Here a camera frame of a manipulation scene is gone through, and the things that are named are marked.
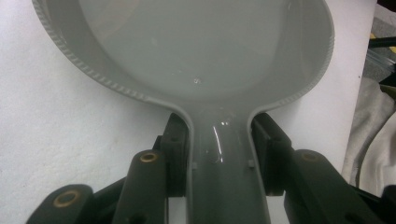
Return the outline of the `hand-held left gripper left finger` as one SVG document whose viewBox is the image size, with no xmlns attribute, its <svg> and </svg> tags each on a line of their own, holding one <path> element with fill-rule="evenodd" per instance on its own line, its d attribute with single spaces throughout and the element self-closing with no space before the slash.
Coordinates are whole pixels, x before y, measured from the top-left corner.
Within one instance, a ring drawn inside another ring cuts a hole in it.
<svg viewBox="0 0 396 224">
<path fill-rule="evenodd" d="M 185 121 L 172 113 L 153 149 L 164 154 L 168 197 L 183 197 L 186 193 L 189 129 Z"/>
</svg>

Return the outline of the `grey dustpan with orange edge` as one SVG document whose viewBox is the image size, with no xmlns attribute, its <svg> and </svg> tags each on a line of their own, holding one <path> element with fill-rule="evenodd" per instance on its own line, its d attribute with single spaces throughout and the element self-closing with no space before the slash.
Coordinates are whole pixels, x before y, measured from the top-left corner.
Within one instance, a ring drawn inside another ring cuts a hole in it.
<svg viewBox="0 0 396 224">
<path fill-rule="evenodd" d="M 269 224 L 250 124 L 309 92 L 334 42 L 325 0 L 32 0 L 87 76 L 190 129 L 189 224 Z"/>
</svg>

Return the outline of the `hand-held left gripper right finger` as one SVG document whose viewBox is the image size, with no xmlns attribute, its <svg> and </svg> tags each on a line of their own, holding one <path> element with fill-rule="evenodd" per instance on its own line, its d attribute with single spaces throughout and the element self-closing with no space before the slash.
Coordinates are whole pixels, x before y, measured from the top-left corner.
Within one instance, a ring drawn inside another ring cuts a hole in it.
<svg viewBox="0 0 396 224">
<path fill-rule="evenodd" d="M 254 117 L 251 135 L 267 196 L 281 196 L 285 190 L 285 173 L 292 152 L 291 141 L 266 113 Z"/>
</svg>

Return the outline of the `pale cloth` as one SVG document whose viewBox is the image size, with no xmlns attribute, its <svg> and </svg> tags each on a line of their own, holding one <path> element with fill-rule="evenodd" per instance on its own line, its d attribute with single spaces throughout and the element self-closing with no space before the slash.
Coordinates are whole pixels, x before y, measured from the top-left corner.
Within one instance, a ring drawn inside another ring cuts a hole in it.
<svg viewBox="0 0 396 224">
<path fill-rule="evenodd" d="M 342 177 L 375 196 L 396 185 L 396 100 L 367 77 L 361 80 Z"/>
</svg>

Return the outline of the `white board sheet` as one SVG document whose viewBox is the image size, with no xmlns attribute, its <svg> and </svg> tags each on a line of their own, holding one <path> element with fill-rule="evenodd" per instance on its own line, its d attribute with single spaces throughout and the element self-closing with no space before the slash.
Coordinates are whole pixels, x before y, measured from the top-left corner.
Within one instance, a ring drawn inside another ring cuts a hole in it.
<svg viewBox="0 0 396 224">
<path fill-rule="evenodd" d="M 327 0 L 332 61 L 306 96 L 272 112 L 295 148 L 341 168 L 376 0 Z M 81 73 L 53 44 L 32 0 L 0 0 L 0 224 L 25 224 L 54 190 L 102 189 L 125 177 L 169 113 L 121 96 Z"/>
</svg>

